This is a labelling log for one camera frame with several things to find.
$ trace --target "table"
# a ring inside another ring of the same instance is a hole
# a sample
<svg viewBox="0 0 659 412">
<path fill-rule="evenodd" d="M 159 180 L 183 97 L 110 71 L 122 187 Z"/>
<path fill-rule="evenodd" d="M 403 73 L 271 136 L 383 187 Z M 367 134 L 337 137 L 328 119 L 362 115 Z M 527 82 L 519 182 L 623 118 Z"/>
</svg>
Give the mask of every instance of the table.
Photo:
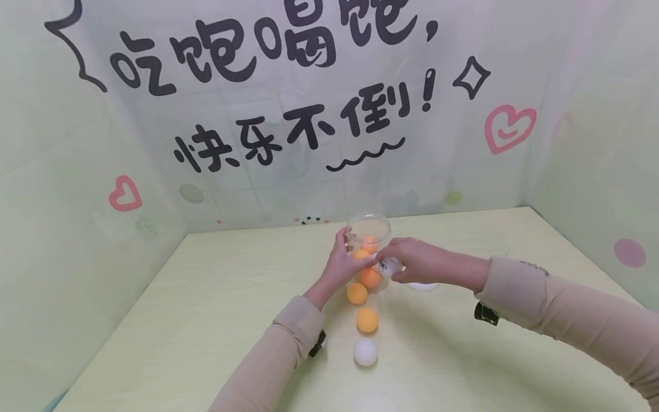
<svg viewBox="0 0 659 412">
<path fill-rule="evenodd" d="M 293 295 L 319 276 L 342 223 L 191 234 L 75 382 L 57 412 L 204 412 Z M 503 254 L 634 301 L 530 208 L 391 219 L 392 235 Z M 326 307 L 327 347 L 293 375 L 278 411 L 647 411 L 585 354 L 473 318 L 468 291 L 391 283 L 372 368 L 353 361 L 357 308 Z"/>
</svg>

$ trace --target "heart drawing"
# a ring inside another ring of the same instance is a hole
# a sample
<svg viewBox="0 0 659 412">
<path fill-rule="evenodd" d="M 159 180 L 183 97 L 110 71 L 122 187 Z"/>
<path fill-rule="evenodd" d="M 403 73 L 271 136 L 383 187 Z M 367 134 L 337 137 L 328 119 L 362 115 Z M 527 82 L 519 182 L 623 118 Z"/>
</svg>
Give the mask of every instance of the heart drawing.
<svg viewBox="0 0 659 412">
<path fill-rule="evenodd" d="M 121 203 L 121 198 L 126 195 L 124 185 L 128 186 L 130 189 L 130 193 L 134 199 L 132 202 Z M 115 190 L 110 193 L 109 201 L 110 206 L 120 212 L 130 212 L 131 210 L 139 209 L 142 207 L 142 197 L 137 191 L 137 186 L 135 186 L 135 183 L 133 183 L 130 177 L 126 175 L 119 176 L 115 181 Z"/>
<path fill-rule="evenodd" d="M 517 124 L 517 122 L 519 122 L 524 117 L 528 117 L 530 122 L 526 130 L 524 130 L 522 133 L 520 133 L 519 130 L 517 129 L 509 133 L 506 133 L 502 129 L 499 129 L 497 131 L 497 136 L 499 137 L 499 139 L 501 140 L 512 139 L 512 140 L 506 142 L 505 144 L 502 144 L 501 146 L 498 146 L 496 140 L 494 140 L 493 123 L 494 123 L 494 118 L 502 113 L 508 116 L 508 127 L 515 126 L 515 124 Z M 492 152 L 492 154 L 504 153 L 505 151 L 514 148 L 515 146 L 526 140 L 533 131 L 533 127 L 535 126 L 537 117 L 538 117 L 538 112 L 535 109 L 524 109 L 518 113 L 517 110 L 515 110 L 515 108 L 509 104 L 501 105 L 497 107 L 495 110 L 493 110 L 488 115 L 487 120 L 485 120 L 485 139 L 488 142 L 488 146 L 490 147 L 490 151 Z"/>
</svg>

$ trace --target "hand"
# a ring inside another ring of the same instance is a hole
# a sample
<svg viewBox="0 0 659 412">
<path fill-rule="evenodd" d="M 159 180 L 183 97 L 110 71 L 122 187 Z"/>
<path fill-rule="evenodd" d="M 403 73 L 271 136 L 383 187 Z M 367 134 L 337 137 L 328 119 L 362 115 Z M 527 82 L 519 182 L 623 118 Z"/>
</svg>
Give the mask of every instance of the hand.
<svg viewBox="0 0 659 412">
<path fill-rule="evenodd" d="M 466 287 L 479 293 L 485 286 L 490 261 L 450 252 L 413 237 L 396 237 L 378 252 L 376 261 L 395 257 L 405 270 L 395 273 L 391 280 L 399 283 L 448 283 Z"/>
<path fill-rule="evenodd" d="M 348 229 L 343 227 L 336 233 L 334 247 L 332 248 L 325 270 L 320 275 L 320 279 L 314 283 L 304 294 L 318 310 L 322 310 L 330 297 L 341 286 L 345 285 L 355 277 L 359 272 L 375 265 L 375 256 L 369 256 L 360 260 L 350 257 L 346 238 Z"/>
</svg>

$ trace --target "person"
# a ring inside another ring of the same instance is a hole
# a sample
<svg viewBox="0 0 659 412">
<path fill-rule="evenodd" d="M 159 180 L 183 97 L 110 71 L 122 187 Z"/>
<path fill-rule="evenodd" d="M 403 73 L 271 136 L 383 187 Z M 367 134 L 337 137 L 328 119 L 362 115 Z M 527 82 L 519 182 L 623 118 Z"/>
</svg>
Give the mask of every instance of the person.
<svg viewBox="0 0 659 412">
<path fill-rule="evenodd" d="M 454 253 L 411 237 L 392 239 L 377 256 L 353 260 L 346 233 L 343 228 L 336 234 L 318 281 L 277 315 L 219 391 L 210 412 L 272 411 L 289 377 L 318 341 L 328 299 L 361 270 L 389 256 L 405 265 L 393 281 L 466 287 L 497 316 L 606 365 L 659 412 L 659 315 L 534 264 Z"/>
</svg>

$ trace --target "wavy line drawing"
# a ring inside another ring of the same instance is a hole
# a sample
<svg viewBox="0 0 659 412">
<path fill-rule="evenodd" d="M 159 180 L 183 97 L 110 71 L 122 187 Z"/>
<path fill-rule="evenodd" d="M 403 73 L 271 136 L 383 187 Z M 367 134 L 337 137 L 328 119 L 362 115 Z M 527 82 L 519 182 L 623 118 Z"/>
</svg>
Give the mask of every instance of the wavy line drawing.
<svg viewBox="0 0 659 412">
<path fill-rule="evenodd" d="M 400 142 L 397 144 L 394 144 L 393 146 L 388 144 L 388 143 L 383 143 L 382 147 L 380 147 L 380 151 L 378 153 L 371 153 L 369 151 L 364 151 L 361 156 L 359 156 L 359 159 L 357 160 L 344 160 L 341 162 L 341 164 L 338 167 L 332 167 L 332 166 L 326 166 L 327 170 L 329 171 L 340 171 L 346 166 L 356 166 L 360 164 L 361 162 L 364 161 L 366 158 L 372 158 L 376 159 L 379 158 L 384 154 L 386 150 L 396 150 L 400 148 L 403 144 L 405 143 L 405 138 L 403 137 Z"/>
<path fill-rule="evenodd" d="M 82 17 L 82 0 L 74 0 L 73 1 L 73 12 L 69 15 L 63 18 L 62 20 L 55 20 L 52 22 L 45 22 L 43 25 L 45 26 L 45 29 L 60 38 L 63 42 L 67 44 L 67 46 L 73 51 L 73 54 L 76 55 L 76 59 L 78 60 L 78 66 L 80 66 L 80 71 L 78 72 L 78 76 L 82 80 L 87 80 L 90 83 L 95 84 L 103 93 L 107 93 L 107 87 L 103 84 L 102 81 L 98 80 L 96 77 L 92 77 L 87 74 L 87 69 L 85 67 L 84 63 L 84 58 L 82 57 L 82 54 L 80 54 L 80 50 L 76 47 L 76 45 L 73 44 L 73 42 L 62 33 L 62 29 L 68 28 L 76 24 L 79 20 L 80 17 Z"/>
</svg>

